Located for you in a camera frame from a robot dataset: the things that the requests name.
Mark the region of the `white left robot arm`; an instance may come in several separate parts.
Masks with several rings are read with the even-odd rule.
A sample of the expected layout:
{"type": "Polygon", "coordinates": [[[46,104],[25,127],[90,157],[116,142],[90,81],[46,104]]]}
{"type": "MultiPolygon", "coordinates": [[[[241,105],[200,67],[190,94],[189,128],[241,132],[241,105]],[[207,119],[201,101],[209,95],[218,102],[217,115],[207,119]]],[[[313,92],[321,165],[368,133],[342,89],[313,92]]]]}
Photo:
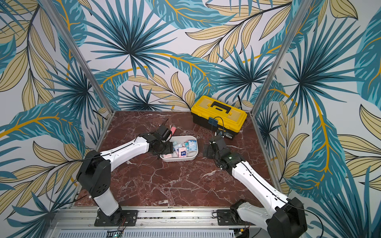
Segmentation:
{"type": "Polygon", "coordinates": [[[101,214],[108,218],[120,217],[121,207],[110,190],[112,171],[147,152],[159,156],[173,152],[173,143],[169,141],[172,135],[166,126],[160,125],[156,131],[141,133],[116,148],[87,153],[76,179],[93,198],[101,214]]]}

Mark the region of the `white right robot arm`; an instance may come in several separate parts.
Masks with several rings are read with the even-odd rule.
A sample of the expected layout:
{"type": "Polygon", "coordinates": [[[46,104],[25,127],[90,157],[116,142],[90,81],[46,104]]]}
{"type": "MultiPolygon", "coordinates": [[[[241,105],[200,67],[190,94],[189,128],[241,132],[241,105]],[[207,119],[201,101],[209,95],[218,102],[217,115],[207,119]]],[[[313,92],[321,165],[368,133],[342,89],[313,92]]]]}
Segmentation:
{"type": "Polygon", "coordinates": [[[241,182],[262,204],[256,207],[246,201],[231,206],[235,216],[266,230],[272,238],[299,238],[308,229],[303,203],[275,189],[237,152],[232,152],[222,136],[210,139],[205,150],[217,167],[241,182]]]}

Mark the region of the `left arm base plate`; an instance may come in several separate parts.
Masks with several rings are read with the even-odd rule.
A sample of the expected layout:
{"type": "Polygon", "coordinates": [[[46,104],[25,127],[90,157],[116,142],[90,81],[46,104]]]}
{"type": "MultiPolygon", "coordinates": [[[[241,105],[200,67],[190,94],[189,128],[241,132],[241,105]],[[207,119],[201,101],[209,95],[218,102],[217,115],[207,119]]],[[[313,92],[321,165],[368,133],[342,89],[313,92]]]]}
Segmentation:
{"type": "Polygon", "coordinates": [[[101,209],[97,211],[95,227],[134,227],[138,218],[138,210],[122,210],[121,208],[107,216],[101,209]]]}

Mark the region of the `blue cartoon tissue pack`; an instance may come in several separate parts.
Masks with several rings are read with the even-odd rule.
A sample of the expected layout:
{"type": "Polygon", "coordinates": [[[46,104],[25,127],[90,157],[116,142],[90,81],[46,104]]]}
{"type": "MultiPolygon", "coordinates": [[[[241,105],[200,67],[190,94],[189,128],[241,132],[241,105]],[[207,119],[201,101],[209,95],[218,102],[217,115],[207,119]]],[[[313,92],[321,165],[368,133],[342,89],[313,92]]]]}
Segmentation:
{"type": "Polygon", "coordinates": [[[188,141],[189,151],[197,151],[197,141],[189,140],[188,141]]]}

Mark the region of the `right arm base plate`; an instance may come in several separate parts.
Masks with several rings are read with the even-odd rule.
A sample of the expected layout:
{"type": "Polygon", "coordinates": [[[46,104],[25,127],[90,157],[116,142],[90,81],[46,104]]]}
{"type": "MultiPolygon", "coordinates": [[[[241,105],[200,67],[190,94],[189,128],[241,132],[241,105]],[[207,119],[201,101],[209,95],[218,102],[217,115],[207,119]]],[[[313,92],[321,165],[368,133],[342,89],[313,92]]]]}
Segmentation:
{"type": "Polygon", "coordinates": [[[248,224],[230,209],[218,209],[215,214],[219,226],[246,226],[248,224]]]}

